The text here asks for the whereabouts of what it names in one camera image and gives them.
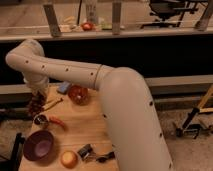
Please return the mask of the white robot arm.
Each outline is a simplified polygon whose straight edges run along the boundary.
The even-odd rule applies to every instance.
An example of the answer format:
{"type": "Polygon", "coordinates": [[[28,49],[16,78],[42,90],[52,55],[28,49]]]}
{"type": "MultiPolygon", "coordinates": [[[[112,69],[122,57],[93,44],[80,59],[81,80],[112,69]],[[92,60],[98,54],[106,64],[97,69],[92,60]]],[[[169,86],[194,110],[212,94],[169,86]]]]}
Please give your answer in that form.
{"type": "Polygon", "coordinates": [[[33,39],[5,60],[32,91],[45,90],[51,78],[97,90],[120,171],[175,171],[149,87],[137,71],[47,58],[33,39]]]}

